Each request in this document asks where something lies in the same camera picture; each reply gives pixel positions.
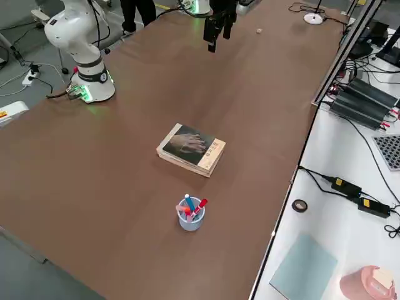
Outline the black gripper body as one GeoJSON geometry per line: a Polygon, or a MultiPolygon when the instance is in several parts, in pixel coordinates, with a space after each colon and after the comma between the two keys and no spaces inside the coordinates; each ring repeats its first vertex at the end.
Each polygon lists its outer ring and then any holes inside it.
{"type": "Polygon", "coordinates": [[[212,14],[208,17],[209,19],[216,18],[231,18],[233,21],[237,19],[236,7],[238,0],[210,0],[209,5],[212,10],[212,14]]]}

